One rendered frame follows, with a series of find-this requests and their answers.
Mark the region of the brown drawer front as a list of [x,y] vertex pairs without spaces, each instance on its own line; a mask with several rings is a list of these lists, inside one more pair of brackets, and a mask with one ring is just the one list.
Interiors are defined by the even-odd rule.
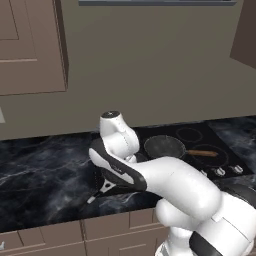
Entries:
[[159,222],[155,215],[155,209],[143,209],[132,211],[129,213],[129,228],[130,229],[146,229],[159,226]]
[[87,240],[124,234],[129,230],[129,213],[119,213],[83,221]]
[[81,223],[71,221],[0,233],[0,256],[84,243]]

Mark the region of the black hob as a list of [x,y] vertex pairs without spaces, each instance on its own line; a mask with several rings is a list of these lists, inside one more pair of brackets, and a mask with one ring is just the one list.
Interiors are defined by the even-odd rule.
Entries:
[[[187,150],[207,150],[218,153],[216,157],[185,155],[181,159],[199,171],[204,170],[211,180],[251,174],[251,170],[233,147],[230,139],[226,138],[229,132],[226,130],[218,131],[209,122],[137,127],[135,131],[140,140],[141,147],[137,156],[141,161],[153,159],[148,156],[144,149],[144,143],[148,138],[156,135],[168,135],[179,139]],[[236,165],[243,168],[242,174],[233,171],[233,167]],[[223,177],[215,174],[215,170],[219,167],[226,172]]]

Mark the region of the brown lower cupboard door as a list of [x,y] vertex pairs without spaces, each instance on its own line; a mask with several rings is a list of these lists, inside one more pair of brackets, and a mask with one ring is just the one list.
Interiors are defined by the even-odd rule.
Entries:
[[87,256],[84,243],[76,243],[60,247],[42,250],[28,251],[23,253],[9,254],[8,256]]
[[128,234],[86,240],[87,256],[154,256],[166,239],[167,228],[154,228]]

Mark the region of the brown cupboard door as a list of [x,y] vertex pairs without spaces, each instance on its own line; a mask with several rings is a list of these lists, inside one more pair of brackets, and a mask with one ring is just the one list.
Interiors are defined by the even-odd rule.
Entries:
[[166,239],[167,228],[154,228],[128,234],[86,240],[87,256],[154,256]]
[[0,0],[0,96],[64,92],[68,69],[61,0]]
[[84,243],[76,243],[60,247],[42,250],[28,251],[23,253],[9,254],[8,256],[87,256]]

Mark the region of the brown upper cupboard door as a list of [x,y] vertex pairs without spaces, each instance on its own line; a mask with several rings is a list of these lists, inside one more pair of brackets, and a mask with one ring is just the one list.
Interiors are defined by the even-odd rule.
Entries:
[[61,0],[0,0],[0,96],[64,92],[68,69]]

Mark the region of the brown upper cupboard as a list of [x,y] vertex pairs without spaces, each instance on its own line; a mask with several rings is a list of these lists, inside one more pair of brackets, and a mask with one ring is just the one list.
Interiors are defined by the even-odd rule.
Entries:
[[256,69],[256,0],[244,0],[230,57]]

